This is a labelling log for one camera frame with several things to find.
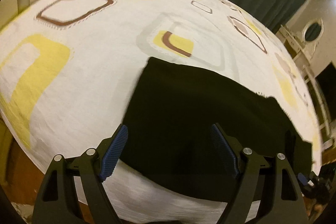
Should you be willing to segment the patterned white bed sheet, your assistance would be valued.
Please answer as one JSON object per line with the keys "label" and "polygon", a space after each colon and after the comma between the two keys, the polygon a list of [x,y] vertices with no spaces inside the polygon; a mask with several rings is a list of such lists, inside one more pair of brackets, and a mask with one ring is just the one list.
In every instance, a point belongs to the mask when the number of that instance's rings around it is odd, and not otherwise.
{"label": "patterned white bed sheet", "polygon": [[[312,146],[311,171],[320,169],[317,118],[298,68],[228,0],[38,0],[1,31],[1,113],[45,175],[54,156],[78,157],[123,124],[151,57],[275,98]],[[228,202],[168,190],[120,157],[102,184],[120,220],[218,223]]]}

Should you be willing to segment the black pants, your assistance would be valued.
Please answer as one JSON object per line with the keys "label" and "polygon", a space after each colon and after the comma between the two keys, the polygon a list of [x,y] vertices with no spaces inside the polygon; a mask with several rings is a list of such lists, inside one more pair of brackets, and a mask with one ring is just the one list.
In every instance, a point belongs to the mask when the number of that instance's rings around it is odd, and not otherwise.
{"label": "black pants", "polygon": [[294,173],[311,171],[312,146],[303,141],[273,97],[260,96],[218,73],[151,57],[130,99],[121,160],[173,192],[228,202],[237,170],[211,128],[259,155],[283,153]]}

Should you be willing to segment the oval white framed mirror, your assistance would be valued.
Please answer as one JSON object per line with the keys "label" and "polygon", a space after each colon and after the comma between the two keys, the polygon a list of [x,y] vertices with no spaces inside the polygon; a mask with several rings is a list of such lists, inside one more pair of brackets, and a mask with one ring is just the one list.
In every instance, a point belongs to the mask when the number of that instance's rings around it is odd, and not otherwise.
{"label": "oval white framed mirror", "polygon": [[305,43],[314,42],[323,32],[323,21],[321,18],[307,22],[302,31],[302,38]]}

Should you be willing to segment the black television screen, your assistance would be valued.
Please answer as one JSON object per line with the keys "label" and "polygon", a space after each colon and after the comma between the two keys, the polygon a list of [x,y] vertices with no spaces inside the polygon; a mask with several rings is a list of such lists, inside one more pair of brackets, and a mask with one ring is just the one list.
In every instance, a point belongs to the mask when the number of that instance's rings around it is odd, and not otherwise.
{"label": "black television screen", "polygon": [[316,77],[321,88],[323,100],[327,108],[327,117],[331,136],[335,138],[335,108],[336,108],[336,70],[330,62],[327,67]]}

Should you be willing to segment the white dressing table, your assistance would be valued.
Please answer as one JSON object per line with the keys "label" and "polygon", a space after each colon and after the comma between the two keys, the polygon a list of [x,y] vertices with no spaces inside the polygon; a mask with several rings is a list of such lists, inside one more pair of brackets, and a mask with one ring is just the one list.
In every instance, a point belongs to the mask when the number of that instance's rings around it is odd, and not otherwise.
{"label": "white dressing table", "polygon": [[314,73],[311,69],[310,56],[306,50],[306,46],[299,38],[295,37],[286,26],[281,26],[276,33],[276,36],[290,53],[306,83],[317,114],[322,144],[325,144],[332,138],[330,129],[330,112],[322,89],[315,79]]}

